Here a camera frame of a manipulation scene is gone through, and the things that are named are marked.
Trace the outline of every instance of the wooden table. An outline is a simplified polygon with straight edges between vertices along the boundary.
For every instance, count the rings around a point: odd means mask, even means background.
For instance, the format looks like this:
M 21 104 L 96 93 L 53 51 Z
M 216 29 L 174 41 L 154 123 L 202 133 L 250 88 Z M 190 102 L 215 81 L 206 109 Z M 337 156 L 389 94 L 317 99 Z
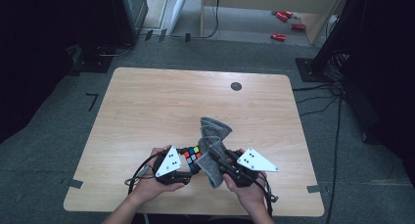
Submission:
M 233 82 L 242 89 L 232 90 Z M 197 144 L 202 116 L 232 127 L 228 149 L 252 147 L 280 168 L 268 173 L 279 197 L 274 215 L 323 214 L 320 194 L 306 189 L 317 182 L 287 76 L 133 67 L 115 70 L 73 177 L 84 184 L 69 188 L 65 209 L 113 211 L 127 195 L 124 180 L 153 147 Z M 247 215 L 224 183 L 214 190 L 203 172 L 139 212 Z

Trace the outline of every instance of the white triangular marker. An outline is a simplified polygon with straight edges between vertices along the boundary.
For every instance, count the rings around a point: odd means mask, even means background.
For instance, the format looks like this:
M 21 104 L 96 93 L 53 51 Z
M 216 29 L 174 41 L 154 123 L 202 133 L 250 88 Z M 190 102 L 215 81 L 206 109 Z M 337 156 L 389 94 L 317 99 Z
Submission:
M 278 172 L 276 165 L 263 157 L 253 148 L 248 148 L 239 158 L 238 163 L 253 171 Z
M 162 161 L 159 170 L 156 172 L 156 177 L 161 177 L 166 173 L 172 172 L 181 167 L 179 154 L 174 146 L 171 146 L 164 160 Z

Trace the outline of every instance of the black cable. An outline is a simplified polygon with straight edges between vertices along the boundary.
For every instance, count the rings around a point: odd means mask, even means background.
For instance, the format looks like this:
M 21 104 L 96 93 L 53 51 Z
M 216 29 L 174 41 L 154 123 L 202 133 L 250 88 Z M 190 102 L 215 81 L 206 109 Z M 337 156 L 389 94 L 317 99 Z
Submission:
M 123 56 L 123 55 L 125 55 L 126 53 L 128 53 L 128 51 L 130 51 L 130 50 L 131 50 L 131 48 L 132 48 L 132 45 L 128 45 L 127 50 L 126 50 L 126 51 L 124 51 L 124 52 L 122 52 L 122 53 L 107 55 L 107 54 L 101 54 L 100 52 L 98 52 L 98 55 L 99 55 L 99 56 L 104 56 L 104 57 L 118 57 L 118 56 Z M 99 49 L 102 49 L 102 47 L 101 47 L 101 46 L 98 46 L 98 47 L 97 47 L 97 51 L 99 51 Z
M 263 191 L 263 194 L 265 196 L 265 201 L 266 201 L 266 209 L 267 212 L 269 214 L 270 217 L 272 217 L 272 203 L 271 203 L 271 197 L 268 194 L 268 192 L 266 192 L 265 188 L 262 187 L 262 185 L 260 185 L 256 180 L 254 181 L 254 183 Z
M 333 209 L 333 201 L 335 199 L 335 192 L 336 192 L 337 160 L 338 160 L 338 149 L 339 149 L 340 119 L 341 119 L 341 112 L 342 112 L 342 98 L 343 97 L 340 97 L 340 100 L 339 100 L 338 123 L 337 123 L 336 142 L 335 142 L 335 157 L 334 157 L 334 161 L 333 161 L 333 188 L 332 188 L 332 198 L 330 199 L 329 210 L 327 211 L 326 224 L 329 224 L 330 223 L 330 218 L 332 216 L 332 209 Z
M 139 177 L 137 177 L 137 174 L 141 171 L 141 169 L 146 165 L 147 162 L 149 162 L 152 158 L 154 157 L 159 157 L 161 155 L 164 155 L 166 153 L 166 151 L 163 152 L 158 152 L 156 154 L 151 155 L 150 157 L 148 157 L 137 169 L 137 171 L 135 171 L 134 175 L 125 180 L 124 184 L 128 186 L 128 194 L 130 194 L 134 188 L 134 184 L 135 182 L 138 180 Z
M 302 113 L 302 114 L 300 114 L 300 116 L 304 116 L 304 115 L 312 114 L 312 113 L 324 112 L 325 110 L 327 110 L 330 107 L 330 105 L 332 105 L 339 98 L 339 96 L 333 96 L 333 97 L 336 97 L 336 98 L 334 100 L 332 100 L 323 110 Z
M 317 97 L 311 97 L 311 98 L 306 98 L 306 99 L 303 99 L 303 100 L 300 100 L 300 101 L 296 101 L 296 104 L 300 104 L 300 103 L 303 103 L 303 102 L 308 101 L 308 100 L 314 100 L 314 99 L 331 99 L 331 98 L 333 98 L 333 95 L 332 96 L 317 96 Z
M 218 17 L 219 1 L 220 0 L 216 0 L 216 12 L 213 11 L 214 19 L 216 21 L 216 25 L 213 29 L 213 32 L 209 36 L 196 36 L 196 37 L 192 37 L 192 39 L 209 39 L 217 33 L 217 31 L 219 29 L 219 17 Z M 138 37 L 142 37 L 142 36 L 146 36 L 146 35 L 147 35 L 147 33 L 146 34 L 140 34 L 140 35 L 138 35 Z M 166 35 L 166 37 L 185 38 L 184 36 L 179 36 L 179 35 Z
M 336 82 L 338 82 L 338 81 L 332 82 L 330 84 L 321 84 L 321 85 L 317 85 L 317 86 L 313 86 L 313 87 L 295 88 L 295 89 L 293 89 L 293 91 L 308 91 L 308 90 L 320 89 L 321 87 L 332 86 Z

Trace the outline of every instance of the hand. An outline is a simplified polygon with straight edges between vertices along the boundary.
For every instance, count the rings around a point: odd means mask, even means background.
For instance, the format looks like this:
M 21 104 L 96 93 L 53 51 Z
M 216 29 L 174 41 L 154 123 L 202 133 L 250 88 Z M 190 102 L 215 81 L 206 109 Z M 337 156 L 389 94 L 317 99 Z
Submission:
M 260 172 L 256 182 L 262 187 L 265 186 L 266 173 Z M 264 202 L 264 193 L 257 184 L 252 183 L 249 187 L 239 188 L 228 174 L 223 174 L 226 187 L 234 192 L 242 207 L 248 212 L 254 223 L 274 223 L 268 215 Z
M 262 187 L 265 185 L 265 181 L 263 175 L 261 173 L 258 174 L 258 178 L 256 182 L 258 182 Z M 236 186 L 235 182 L 228 174 L 223 174 L 223 180 L 225 180 L 226 187 L 231 191 L 234 192 L 239 202 L 241 203 L 242 207 L 250 213 L 250 211 L 254 211 L 256 207 L 265 207 L 264 203 L 264 193 L 258 187 L 257 184 L 252 183 L 249 187 L 239 188 Z
M 151 155 L 154 155 L 163 150 L 168 150 L 171 146 L 165 148 L 154 148 Z M 147 165 L 153 166 L 156 157 L 151 159 Z M 149 169 L 145 176 L 154 176 L 152 169 Z M 154 178 L 141 179 L 135 189 L 128 195 L 128 197 L 108 216 L 103 223 L 129 224 L 134 218 L 138 208 L 145 203 L 160 195 L 163 192 L 174 192 L 177 189 L 184 187 L 183 183 L 170 184 L 168 186 L 159 183 Z
M 170 147 L 171 146 L 167 146 L 165 148 L 154 148 L 151 155 L 162 152 L 164 150 L 169 150 Z M 152 158 L 146 165 L 153 166 L 156 159 L 156 157 Z M 154 176 L 152 169 L 147 170 L 144 176 Z M 184 186 L 185 185 L 183 183 L 174 183 L 166 186 L 162 183 L 159 183 L 154 178 L 140 179 L 130 196 L 137 202 L 144 203 L 156 198 L 163 192 L 174 192 Z

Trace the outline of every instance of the finger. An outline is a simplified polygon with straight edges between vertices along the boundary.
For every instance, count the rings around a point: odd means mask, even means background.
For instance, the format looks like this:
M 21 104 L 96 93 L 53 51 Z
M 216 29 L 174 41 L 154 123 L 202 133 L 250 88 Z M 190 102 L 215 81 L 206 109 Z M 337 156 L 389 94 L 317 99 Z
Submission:
M 174 192 L 174 191 L 177 191 L 177 190 L 179 190 L 180 188 L 182 188 L 184 186 L 185 186 L 184 183 L 173 183 L 173 184 L 168 185 L 167 187 L 171 192 Z
M 171 148 L 171 145 L 165 146 L 164 148 L 153 148 L 151 156 L 154 155 L 154 154 L 157 154 L 157 153 L 167 151 L 170 148 Z M 154 157 L 154 158 L 150 159 L 150 161 L 147 163 L 147 165 L 153 166 L 153 164 L 156 162 L 156 159 L 157 159 L 157 157 Z
M 259 173 L 259 176 L 261 176 L 262 178 L 267 178 L 268 177 L 268 175 L 266 175 L 266 172 L 265 171 L 261 171 Z
M 223 174 L 223 180 L 225 181 L 226 187 L 229 190 L 232 190 L 236 186 L 236 184 L 233 181 L 233 179 L 228 174 L 226 174 L 226 173 Z
M 162 151 L 167 151 L 171 148 L 171 145 L 167 145 L 164 148 L 153 148 L 152 149 L 152 155 L 156 154 L 156 153 L 160 153 Z

